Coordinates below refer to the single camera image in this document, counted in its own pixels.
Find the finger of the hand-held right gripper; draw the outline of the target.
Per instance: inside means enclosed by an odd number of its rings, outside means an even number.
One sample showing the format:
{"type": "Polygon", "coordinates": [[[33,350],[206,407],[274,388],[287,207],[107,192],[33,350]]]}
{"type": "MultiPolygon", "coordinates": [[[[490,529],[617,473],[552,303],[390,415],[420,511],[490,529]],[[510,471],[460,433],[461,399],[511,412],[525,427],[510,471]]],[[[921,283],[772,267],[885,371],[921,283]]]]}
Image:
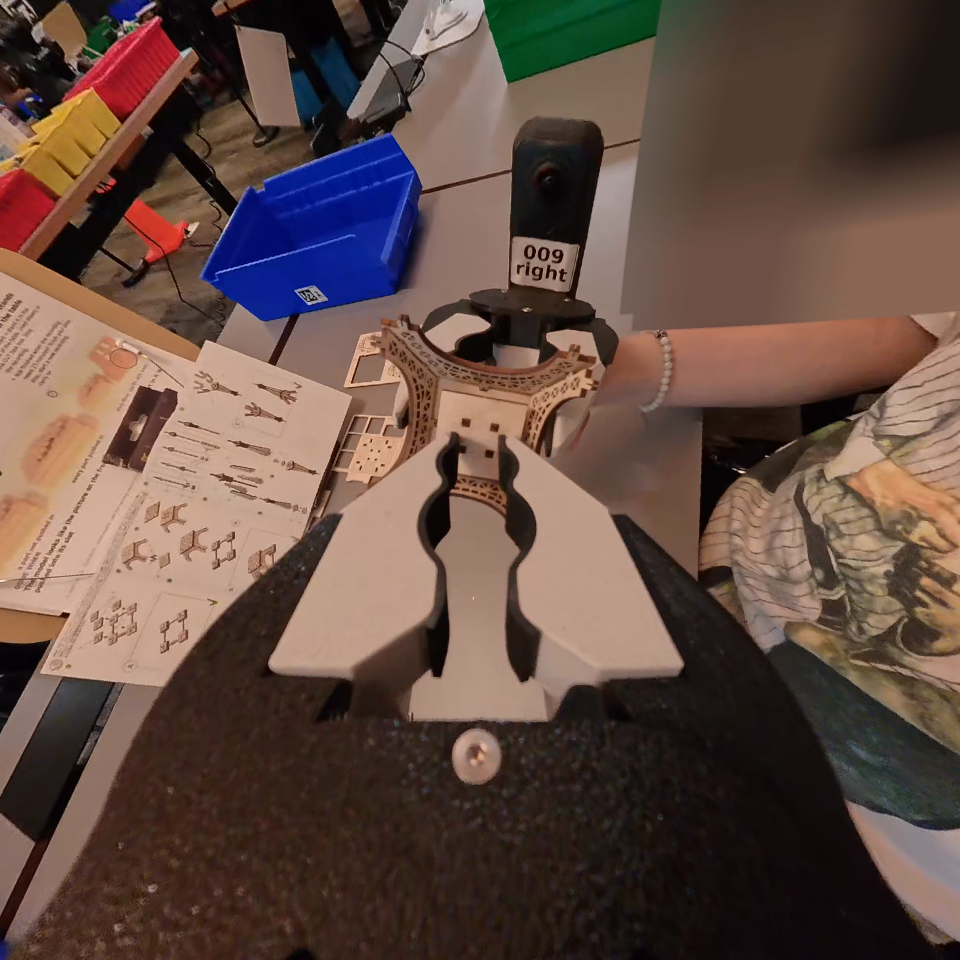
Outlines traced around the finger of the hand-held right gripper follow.
{"type": "MultiPolygon", "coordinates": [[[[476,334],[486,333],[490,328],[485,318],[476,315],[449,315],[437,322],[425,322],[420,330],[424,338],[437,350],[446,354],[454,354],[458,345],[466,338],[476,334]]],[[[401,374],[392,407],[392,420],[396,428],[409,426],[411,420],[410,401],[411,388],[405,379],[406,367],[395,358],[391,358],[391,365],[401,374]]]]}
{"type": "MultiPolygon", "coordinates": [[[[566,352],[575,346],[582,357],[594,357],[590,377],[595,387],[599,386],[601,360],[599,349],[591,332],[574,329],[557,330],[547,335],[547,342],[558,351],[566,352]]],[[[581,430],[594,403],[595,392],[596,389],[590,390],[582,397],[572,398],[558,405],[549,436],[548,458],[554,458],[569,443],[570,437],[577,435],[578,431],[581,430]]]]}

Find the black flat panel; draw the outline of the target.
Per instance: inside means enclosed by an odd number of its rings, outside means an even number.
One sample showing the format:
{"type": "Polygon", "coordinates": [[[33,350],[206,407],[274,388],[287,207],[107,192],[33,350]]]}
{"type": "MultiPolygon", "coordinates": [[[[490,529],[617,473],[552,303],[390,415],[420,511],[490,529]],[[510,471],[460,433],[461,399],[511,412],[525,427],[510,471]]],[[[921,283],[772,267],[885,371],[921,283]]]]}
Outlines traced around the black flat panel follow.
{"type": "Polygon", "coordinates": [[[31,841],[49,838],[115,684],[62,678],[2,788],[1,813],[31,841]]]}

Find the wooden lattice tower model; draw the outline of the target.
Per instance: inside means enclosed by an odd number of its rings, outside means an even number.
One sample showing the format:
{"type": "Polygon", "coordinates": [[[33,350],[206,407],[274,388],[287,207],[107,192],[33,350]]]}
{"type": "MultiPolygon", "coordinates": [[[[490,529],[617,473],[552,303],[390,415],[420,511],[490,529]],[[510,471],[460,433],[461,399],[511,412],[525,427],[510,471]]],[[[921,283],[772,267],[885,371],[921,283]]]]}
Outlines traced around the wooden lattice tower model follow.
{"type": "Polygon", "coordinates": [[[408,423],[389,474],[439,435],[456,434],[459,461],[451,494],[500,515],[506,514],[507,498],[499,485],[499,439],[541,452],[556,411],[597,387],[599,359],[575,343],[536,366],[486,366],[441,350],[401,316],[382,320],[380,351],[400,371],[408,394],[408,423]]]}

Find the white line-drawing instruction sheet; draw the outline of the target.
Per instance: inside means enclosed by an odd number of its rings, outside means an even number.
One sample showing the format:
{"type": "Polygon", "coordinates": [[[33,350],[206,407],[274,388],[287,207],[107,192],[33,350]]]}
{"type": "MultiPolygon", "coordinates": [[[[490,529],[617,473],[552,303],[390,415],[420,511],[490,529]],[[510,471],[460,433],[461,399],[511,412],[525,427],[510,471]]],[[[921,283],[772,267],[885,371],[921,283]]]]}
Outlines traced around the white line-drawing instruction sheet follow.
{"type": "Polygon", "coordinates": [[[190,373],[46,676],[164,686],[306,533],[349,396],[216,342],[190,373]]]}

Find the light grey table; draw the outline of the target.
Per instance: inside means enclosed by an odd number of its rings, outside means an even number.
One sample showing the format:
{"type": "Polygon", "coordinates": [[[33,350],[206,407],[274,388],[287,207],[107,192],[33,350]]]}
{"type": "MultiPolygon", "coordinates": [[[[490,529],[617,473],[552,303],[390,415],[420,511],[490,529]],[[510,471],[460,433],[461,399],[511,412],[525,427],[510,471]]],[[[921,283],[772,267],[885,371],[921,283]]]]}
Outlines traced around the light grey table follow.
{"type": "Polygon", "coordinates": [[[536,116],[592,121],[606,149],[637,143],[655,43],[645,39],[509,82],[483,20],[470,38],[428,57],[394,138],[425,193],[509,172],[516,135],[536,116]]]}

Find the green board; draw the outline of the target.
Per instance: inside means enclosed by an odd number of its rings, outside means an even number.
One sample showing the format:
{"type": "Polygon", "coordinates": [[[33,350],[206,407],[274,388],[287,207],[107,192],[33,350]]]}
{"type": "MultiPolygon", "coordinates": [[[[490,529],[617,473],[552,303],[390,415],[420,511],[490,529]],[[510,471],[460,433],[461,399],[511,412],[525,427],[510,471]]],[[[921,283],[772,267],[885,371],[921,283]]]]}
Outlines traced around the green board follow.
{"type": "Polygon", "coordinates": [[[486,1],[508,83],[654,38],[661,1],[486,1]]]}

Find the wooden side table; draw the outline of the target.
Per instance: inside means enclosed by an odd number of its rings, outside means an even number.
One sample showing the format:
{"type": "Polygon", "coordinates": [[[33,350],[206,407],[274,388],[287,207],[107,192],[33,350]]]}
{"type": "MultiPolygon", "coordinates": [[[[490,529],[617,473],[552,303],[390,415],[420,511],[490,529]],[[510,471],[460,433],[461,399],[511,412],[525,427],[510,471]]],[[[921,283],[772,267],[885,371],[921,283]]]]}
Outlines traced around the wooden side table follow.
{"type": "Polygon", "coordinates": [[[223,213],[234,213],[237,199],[187,141],[200,111],[186,79],[198,62],[192,49],[180,54],[19,247],[21,257],[77,281],[169,158],[223,213]]]}

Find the person's right hand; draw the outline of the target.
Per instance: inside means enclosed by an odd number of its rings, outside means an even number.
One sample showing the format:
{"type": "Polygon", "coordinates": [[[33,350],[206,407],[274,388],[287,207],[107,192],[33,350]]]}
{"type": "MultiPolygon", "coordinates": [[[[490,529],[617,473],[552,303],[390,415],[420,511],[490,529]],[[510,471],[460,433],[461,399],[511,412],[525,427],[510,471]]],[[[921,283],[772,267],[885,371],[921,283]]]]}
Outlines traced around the person's right hand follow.
{"type": "Polygon", "coordinates": [[[595,391],[593,408],[648,405],[659,392],[662,372],[662,348],[656,337],[642,332],[622,339],[595,391]]]}

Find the white board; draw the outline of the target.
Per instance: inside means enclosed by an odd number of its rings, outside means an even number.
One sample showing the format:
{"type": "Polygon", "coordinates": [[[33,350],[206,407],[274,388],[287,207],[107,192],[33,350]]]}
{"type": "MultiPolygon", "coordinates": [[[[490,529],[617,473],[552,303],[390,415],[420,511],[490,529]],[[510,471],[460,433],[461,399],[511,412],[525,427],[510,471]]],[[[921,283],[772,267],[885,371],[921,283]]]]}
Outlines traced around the white board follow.
{"type": "Polygon", "coordinates": [[[300,127],[284,34],[246,26],[234,31],[256,119],[265,127],[300,127]]]}

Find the printed white t-shirt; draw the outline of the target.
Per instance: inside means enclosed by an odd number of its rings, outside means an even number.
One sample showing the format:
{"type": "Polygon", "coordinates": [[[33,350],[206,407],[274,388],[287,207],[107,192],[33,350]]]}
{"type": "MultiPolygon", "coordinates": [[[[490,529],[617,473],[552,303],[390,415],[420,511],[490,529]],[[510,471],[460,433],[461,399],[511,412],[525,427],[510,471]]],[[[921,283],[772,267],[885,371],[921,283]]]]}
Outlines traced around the printed white t-shirt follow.
{"type": "Polygon", "coordinates": [[[894,894],[956,958],[958,313],[911,320],[930,354],[733,482],[699,579],[791,690],[894,894]]]}

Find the row of yellow plastic bins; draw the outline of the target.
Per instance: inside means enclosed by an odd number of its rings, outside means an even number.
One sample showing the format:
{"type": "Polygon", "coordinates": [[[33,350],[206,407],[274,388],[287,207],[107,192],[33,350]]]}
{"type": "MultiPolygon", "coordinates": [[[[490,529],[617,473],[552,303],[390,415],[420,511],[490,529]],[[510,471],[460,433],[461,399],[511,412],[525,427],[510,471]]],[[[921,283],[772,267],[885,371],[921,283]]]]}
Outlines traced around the row of yellow plastic bins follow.
{"type": "Polygon", "coordinates": [[[50,196],[61,198],[121,126],[95,90],[83,90],[34,124],[32,136],[2,161],[1,175],[23,171],[50,196]]]}

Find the person's right forearm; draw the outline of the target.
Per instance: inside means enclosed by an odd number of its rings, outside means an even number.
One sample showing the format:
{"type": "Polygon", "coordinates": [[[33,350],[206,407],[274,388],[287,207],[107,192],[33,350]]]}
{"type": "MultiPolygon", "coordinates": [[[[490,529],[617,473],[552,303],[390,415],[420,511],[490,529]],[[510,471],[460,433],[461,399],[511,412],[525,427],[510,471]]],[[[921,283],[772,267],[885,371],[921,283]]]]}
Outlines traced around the person's right forearm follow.
{"type": "Polygon", "coordinates": [[[938,346],[913,318],[881,317],[668,333],[673,408],[785,407],[888,387],[938,346]]]}

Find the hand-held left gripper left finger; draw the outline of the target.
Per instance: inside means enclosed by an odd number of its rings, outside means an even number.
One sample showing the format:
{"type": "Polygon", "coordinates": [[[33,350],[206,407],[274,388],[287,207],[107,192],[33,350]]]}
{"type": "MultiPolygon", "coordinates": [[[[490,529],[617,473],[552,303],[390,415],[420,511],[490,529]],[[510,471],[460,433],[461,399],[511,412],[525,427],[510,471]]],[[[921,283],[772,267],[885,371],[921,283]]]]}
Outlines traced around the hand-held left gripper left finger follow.
{"type": "Polygon", "coordinates": [[[407,716],[414,685],[442,675],[457,434],[439,434],[337,516],[269,658],[279,676],[345,682],[358,715],[407,716]]]}

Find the long red plastic bin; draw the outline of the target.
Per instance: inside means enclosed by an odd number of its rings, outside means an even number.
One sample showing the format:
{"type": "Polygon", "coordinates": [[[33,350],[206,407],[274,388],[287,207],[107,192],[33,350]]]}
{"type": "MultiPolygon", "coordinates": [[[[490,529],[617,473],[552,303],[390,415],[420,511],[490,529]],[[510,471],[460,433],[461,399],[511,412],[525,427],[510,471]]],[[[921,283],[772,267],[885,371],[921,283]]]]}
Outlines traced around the long red plastic bin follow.
{"type": "Polygon", "coordinates": [[[162,18],[151,18],[110,46],[67,91],[63,102],[93,90],[119,121],[125,121],[180,55],[162,18]]]}

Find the blue plastic bin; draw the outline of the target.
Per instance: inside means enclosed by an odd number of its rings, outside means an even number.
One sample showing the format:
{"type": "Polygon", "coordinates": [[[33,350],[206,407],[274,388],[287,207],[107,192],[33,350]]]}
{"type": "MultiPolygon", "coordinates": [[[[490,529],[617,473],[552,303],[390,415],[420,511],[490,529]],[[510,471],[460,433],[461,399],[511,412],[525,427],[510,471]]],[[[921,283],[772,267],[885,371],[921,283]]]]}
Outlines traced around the blue plastic bin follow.
{"type": "Polygon", "coordinates": [[[395,294],[422,182],[382,134],[248,188],[201,278],[262,322],[395,294]]]}

